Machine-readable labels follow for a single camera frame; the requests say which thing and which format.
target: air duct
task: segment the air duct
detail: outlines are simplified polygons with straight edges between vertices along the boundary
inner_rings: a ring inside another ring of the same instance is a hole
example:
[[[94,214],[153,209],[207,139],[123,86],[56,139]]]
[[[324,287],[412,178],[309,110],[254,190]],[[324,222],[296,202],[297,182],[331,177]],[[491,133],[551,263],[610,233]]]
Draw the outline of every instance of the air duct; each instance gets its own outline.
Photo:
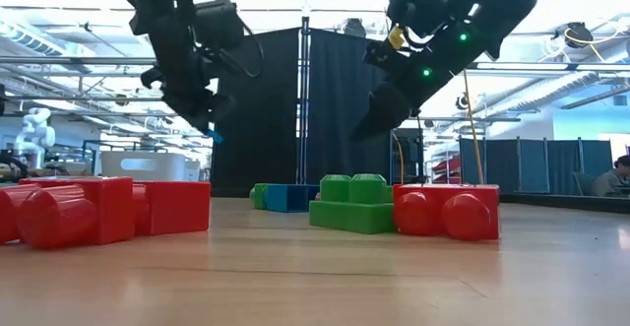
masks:
[[[18,23],[10,20],[11,14],[0,8],[0,36],[35,51],[42,56],[94,55],[93,53],[90,54],[91,51],[80,44],[46,39],[44,35],[37,34],[37,30],[30,30],[29,27],[20,26]],[[88,74],[92,71],[81,64],[63,65],[63,67],[68,70],[78,71],[82,74]]]
[[[626,63],[630,61],[630,41],[624,41],[620,45],[603,51],[601,56],[607,63]],[[584,62],[598,62],[596,56],[586,59]],[[557,99],[567,97],[584,87],[597,84],[602,78],[596,71],[579,71],[565,75],[557,79],[541,80],[517,93],[500,100],[499,102],[483,109],[485,116],[496,115],[507,110],[528,110],[540,108]]]

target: red cylinder block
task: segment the red cylinder block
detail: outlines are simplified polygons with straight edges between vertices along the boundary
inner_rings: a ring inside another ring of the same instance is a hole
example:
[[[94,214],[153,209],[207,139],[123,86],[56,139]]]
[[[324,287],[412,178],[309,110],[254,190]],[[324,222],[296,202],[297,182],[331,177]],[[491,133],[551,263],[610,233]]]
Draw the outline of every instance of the red cylinder block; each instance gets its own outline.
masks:
[[[151,207],[147,196],[147,186],[144,184],[134,184],[132,198],[136,236],[148,235],[151,233]]]
[[[490,232],[490,210],[471,193],[453,196],[442,213],[447,232],[456,239],[478,241]]]
[[[18,209],[17,218],[23,240],[34,248],[63,248],[95,241],[97,209],[79,185],[35,191]]]
[[[20,239],[17,210],[27,197],[40,188],[36,184],[26,184],[0,189],[0,243]]]
[[[440,208],[423,193],[407,193],[394,205],[394,222],[400,233],[434,236],[444,230]]]

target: blue partition panel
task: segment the blue partition panel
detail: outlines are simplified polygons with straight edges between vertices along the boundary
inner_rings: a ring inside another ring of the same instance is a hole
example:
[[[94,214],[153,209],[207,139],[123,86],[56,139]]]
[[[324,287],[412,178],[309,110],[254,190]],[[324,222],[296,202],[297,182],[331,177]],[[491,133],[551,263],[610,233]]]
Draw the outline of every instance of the blue partition panel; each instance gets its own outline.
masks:
[[[524,193],[548,193],[547,162],[544,142],[521,140],[521,191]]]
[[[479,154],[481,156],[481,168],[485,167],[485,143],[478,141]],[[462,182],[466,184],[480,184],[476,167],[476,155],[474,153],[474,141],[460,139],[460,158],[462,159]]]
[[[582,163],[584,173],[597,177],[612,169],[612,151],[609,141],[583,140]]]
[[[580,195],[573,172],[580,170],[577,140],[548,141],[549,187],[551,194]]]
[[[519,191],[518,141],[486,140],[487,184],[497,184],[501,193]]]

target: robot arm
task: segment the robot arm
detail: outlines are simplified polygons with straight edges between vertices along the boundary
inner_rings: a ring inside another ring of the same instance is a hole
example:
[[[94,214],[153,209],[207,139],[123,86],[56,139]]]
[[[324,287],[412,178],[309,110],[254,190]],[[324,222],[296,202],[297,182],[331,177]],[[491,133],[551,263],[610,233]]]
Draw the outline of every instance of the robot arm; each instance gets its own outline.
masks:
[[[193,127],[214,135],[210,122],[227,110],[232,100],[206,90],[223,71],[251,74],[238,65],[229,51],[251,31],[240,20],[230,0],[195,4],[193,0],[127,0],[136,15],[134,35],[147,34],[156,54],[156,66],[142,75],[145,87],[160,82],[162,100]],[[258,45],[259,55],[263,51]]]
[[[364,61],[387,73],[370,94],[370,108],[354,128],[360,141],[397,128],[483,52],[500,56],[501,42],[537,0],[390,0],[388,38],[371,42]],[[426,43],[409,38],[409,29]],[[403,38],[412,47],[403,49]]]

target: white bin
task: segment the white bin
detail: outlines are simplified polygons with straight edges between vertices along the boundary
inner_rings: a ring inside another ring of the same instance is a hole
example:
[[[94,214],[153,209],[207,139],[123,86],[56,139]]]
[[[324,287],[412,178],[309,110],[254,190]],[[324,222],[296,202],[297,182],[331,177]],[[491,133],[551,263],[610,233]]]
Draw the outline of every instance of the white bin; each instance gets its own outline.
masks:
[[[101,152],[105,177],[132,177],[134,180],[184,181],[186,157],[181,154],[145,152]]]

